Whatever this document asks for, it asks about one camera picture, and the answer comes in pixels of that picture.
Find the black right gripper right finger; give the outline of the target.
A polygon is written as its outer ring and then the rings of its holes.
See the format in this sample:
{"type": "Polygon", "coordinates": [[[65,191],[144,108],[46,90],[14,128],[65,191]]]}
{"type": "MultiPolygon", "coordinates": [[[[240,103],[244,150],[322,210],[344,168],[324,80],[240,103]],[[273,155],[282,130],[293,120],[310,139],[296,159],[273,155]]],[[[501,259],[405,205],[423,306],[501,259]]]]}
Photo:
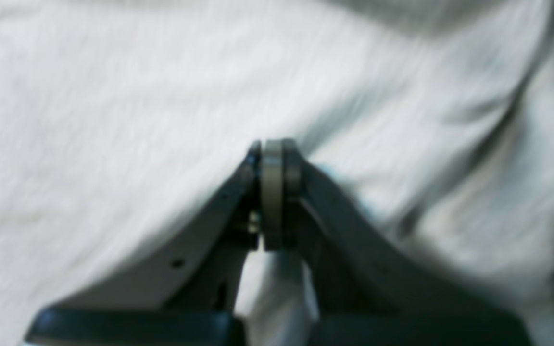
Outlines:
{"type": "Polygon", "coordinates": [[[312,272],[309,346],[530,346],[517,318],[401,254],[343,191],[283,146],[284,245],[312,272]]]}

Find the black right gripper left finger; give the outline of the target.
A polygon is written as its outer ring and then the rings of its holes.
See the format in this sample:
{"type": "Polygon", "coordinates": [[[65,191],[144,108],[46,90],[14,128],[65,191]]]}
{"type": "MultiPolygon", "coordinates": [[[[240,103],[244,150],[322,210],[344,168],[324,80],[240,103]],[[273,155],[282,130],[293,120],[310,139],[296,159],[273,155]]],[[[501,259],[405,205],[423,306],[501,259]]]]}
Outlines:
{"type": "Polygon", "coordinates": [[[176,235],[137,263],[40,311],[27,346],[246,346],[234,313],[249,252],[281,245],[283,142],[254,142],[176,235]]]}

